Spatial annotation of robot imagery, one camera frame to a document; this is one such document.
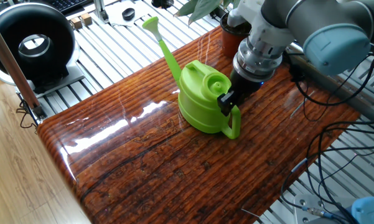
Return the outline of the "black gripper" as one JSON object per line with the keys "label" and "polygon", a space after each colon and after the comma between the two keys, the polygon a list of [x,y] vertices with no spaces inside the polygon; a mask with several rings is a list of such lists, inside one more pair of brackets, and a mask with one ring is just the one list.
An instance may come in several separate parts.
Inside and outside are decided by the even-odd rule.
{"label": "black gripper", "polygon": [[235,105],[242,104],[247,97],[258,91],[263,82],[253,82],[242,77],[236,70],[230,74],[231,87],[229,92],[217,98],[218,106],[224,116],[228,116]]}

